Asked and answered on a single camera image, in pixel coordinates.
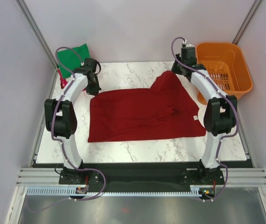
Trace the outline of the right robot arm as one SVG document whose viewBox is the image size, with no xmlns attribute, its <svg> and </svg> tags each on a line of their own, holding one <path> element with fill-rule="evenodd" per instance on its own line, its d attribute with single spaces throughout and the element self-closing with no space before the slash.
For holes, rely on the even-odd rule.
<svg viewBox="0 0 266 224">
<path fill-rule="evenodd" d="M 223 139 L 235 136 L 230 132 L 233 127 L 238 127 L 237 99 L 222 91 L 209 76 L 205 66 L 197 63 L 195 47 L 183 43 L 181 53 L 173 56 L 175 62 L 171 71 L 186 77 L 207 102 L 204 115 L 207 142 L 197 172 L 198 180 L 206 184 L 220 170 L 218 155 Z"/>
</svg>

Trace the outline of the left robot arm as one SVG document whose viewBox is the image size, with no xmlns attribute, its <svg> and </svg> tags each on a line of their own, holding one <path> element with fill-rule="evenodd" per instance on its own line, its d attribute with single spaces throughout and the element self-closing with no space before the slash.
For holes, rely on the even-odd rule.
<svg viewBox="0 0 266 224">
<path fill-rule="evenodd" d="M 51 138 L 60 144 L 63 153 L 63 168 L 70 172 L 70 179 L 75 183 L 82 183 L 86 172 L 80 168 L 83 164 L 75 141 L 77 118 L 74 104 L 82 91 L 96 96 L 101 88 L 96 71 L 101 69 L 99 62 L 93 58 L 86 58 L 79 68 L 72 72 L 70 81 L 61 93 L 44 103 L 46 129 L 51 132 Z"/>
</svg>

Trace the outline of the dark red t shirt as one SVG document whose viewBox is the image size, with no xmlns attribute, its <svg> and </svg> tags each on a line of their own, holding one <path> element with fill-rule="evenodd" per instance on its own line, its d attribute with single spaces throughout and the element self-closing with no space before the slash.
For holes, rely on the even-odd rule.
<svg viewBox="0 0 266 224">
<path fill-rule="evenodd" d="M 150 88 L 106 91 L 90 101 L 88 142 L 205 136 L 199 107 L 177 75 L 165 71 Z"/>
</svg>

